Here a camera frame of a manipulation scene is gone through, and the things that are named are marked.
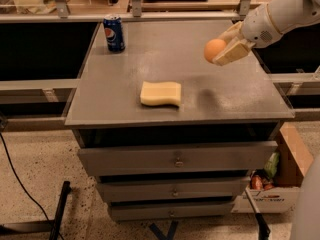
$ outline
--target blue soda can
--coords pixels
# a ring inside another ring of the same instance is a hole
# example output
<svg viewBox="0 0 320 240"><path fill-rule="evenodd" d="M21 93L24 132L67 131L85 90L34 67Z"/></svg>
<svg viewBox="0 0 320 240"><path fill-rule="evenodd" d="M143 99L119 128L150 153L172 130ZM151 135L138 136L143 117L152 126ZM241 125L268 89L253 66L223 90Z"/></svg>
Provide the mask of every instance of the blue soda can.
<svg viewBox="0 0 320 240"><path fill-rule="evenodd" d="M103 20L108 49L111 52L122 52L126 46L123 39L121 18L117 15L108 15Z"/></svg>

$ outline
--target speckled concrete floor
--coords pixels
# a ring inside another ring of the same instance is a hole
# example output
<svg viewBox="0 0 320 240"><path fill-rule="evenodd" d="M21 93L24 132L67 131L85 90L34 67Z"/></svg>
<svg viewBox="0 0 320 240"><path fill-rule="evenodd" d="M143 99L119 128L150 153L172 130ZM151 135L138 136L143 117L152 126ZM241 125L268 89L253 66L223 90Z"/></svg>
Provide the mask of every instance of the speckled concrete floor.
<svg viewBox="0 0 320 240"><path fill-rule="evenodd" d="M320 146L320 122L294 123L310 152L316 156ZM116 223L107 215L107 207L95 189L95 180L87 176L78 157L79 149L72 132L9 131L7 142L15 169L26 189L38 200L50 218L54 217L63 181L71 182L61 233L65 240L157 240L149 226L155 223L164 234L170 221ZM4 148L0 145L0 224L44 220L40 209L23 193L16 181ZM271 228L269 239L289 239L294 209L283 214L266 214ZM253 214L178 220L175 240L258 239ZM49 233L2 236L0 239L48 239Z"/></svg>

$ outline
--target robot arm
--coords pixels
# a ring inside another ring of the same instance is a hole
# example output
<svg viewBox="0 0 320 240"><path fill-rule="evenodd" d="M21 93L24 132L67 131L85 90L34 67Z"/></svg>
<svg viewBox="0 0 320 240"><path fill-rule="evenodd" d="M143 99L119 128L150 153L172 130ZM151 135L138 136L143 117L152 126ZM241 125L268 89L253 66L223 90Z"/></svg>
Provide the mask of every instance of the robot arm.
<svg viewBox="0 0 320 240"><path fill-rule="evenodd" d="M251 48L265 48L287 32L320 23L320 0L272 0L249 12L218 38L227 43L212 63L225 65L249 54Z"/></svg>

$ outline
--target metal drawer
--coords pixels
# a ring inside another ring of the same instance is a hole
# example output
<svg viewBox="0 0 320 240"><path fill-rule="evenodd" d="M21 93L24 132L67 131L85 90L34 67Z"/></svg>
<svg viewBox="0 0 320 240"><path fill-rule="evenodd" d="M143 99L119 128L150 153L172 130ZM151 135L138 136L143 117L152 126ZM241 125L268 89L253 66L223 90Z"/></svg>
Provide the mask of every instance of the metal drawer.
<svg viewBox="0 0 320 240"><path fill-rule="evenodd" d="M170 200L199 197L232 197L241 195L249 177L185 179L97 184L104 202Z"/></svg>
<svg viewBox="0 0 320 240"><path fill-rule="evenodd" d="M135 207L109 207L115 221L143 219L174 219L199 216L225 215L231 212L233 202L190 203L175 205L141 205Z"/></svg>
<svg viewBox="0 0 320 240"><path fill-rule="evenodd" d="M81 149L89 176L260 169L275 141Z"/></svg>

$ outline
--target black cable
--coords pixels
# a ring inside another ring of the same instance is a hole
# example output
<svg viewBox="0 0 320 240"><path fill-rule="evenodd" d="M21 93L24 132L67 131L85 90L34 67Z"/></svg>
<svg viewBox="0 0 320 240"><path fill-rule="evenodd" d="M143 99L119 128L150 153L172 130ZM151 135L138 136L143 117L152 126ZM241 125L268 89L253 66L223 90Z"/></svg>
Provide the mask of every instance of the black cable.
<svg viewBox="0 0 320 240"><path fill-rule="evenodd" d="M8 161L9 161L9 164L10 164L10 167L13 171L13 174L15 175L16 179L18 180L20 186L22 187L22 189L24 190L24 192L27 194L27 196L40 208L40 210L42 211L42 213L44 214L44 216L46 217L48 223L52 226L52 228L54 228L54 225L51 224L51 221L49 220L49 217L46 213L46 211L43 209L43 207L29 194L29 192L27 191L27 189L25 188L25 186L22 184L18 174L16 173L16 170L14 169L13 167L13 164L12 164L12 161L11 161L11 157L9 155L9 151L8 151L8 148L7 148L7 144L2 136L2 133L0 132L0 138L2 140L2 143L3 143L3 146L4 146L4 149L6 151L6 155L7 155L7 158L8 158Z"/></svg>

